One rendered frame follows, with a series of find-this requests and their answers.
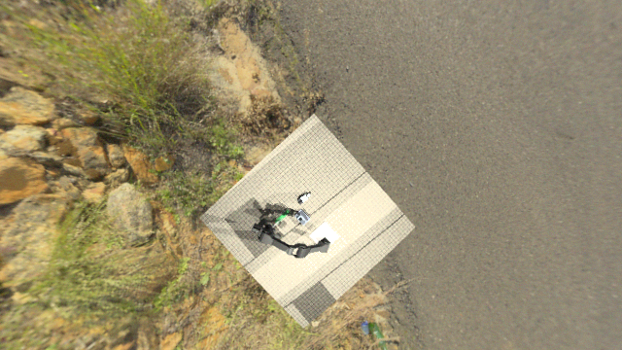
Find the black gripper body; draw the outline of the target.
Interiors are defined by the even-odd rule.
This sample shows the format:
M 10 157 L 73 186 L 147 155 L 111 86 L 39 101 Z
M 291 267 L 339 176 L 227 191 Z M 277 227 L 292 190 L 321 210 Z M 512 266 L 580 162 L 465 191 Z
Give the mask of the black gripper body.
M 259 222 L 260 225 L 265 225 L 266 228 L 271 228 L 272 232 L 274 232 L 275 231 L 274 228 L 272 226 L 269 226 L 266 223 L 267 223 L 266 219 L 262 219 L 262 221 Z M 273 236 L 279 239 L 281 235 L 279 232 L 277 232 L 276 234 L 273 234 Z

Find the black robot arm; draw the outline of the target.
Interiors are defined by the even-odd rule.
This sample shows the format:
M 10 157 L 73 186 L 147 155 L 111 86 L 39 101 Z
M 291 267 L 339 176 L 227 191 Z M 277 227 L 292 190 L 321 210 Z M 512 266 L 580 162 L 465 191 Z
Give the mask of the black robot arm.
M 307 246 L 303 243 L 289 245 L 284 241 L 274 237 L 274 232 L 272 232 L 270 227 L 264 227 L 263 225 L 257 223 L 255 223 L 252 227 L 252 231 L 259 234 L 258 239 L 261 243 L 271 244 L 277 247 L 279 250 L 285 252 L 288 256 L 293 256 L 295 259 L 304 259 L 308 254 L 316 252 L 327 253 L 331 244 L 331 242 L 326 237 L 324 237 L 318 242 L 318 244 L 315 245 Z M 296 248 L 298 249 L 294 255 L 293 251 Z

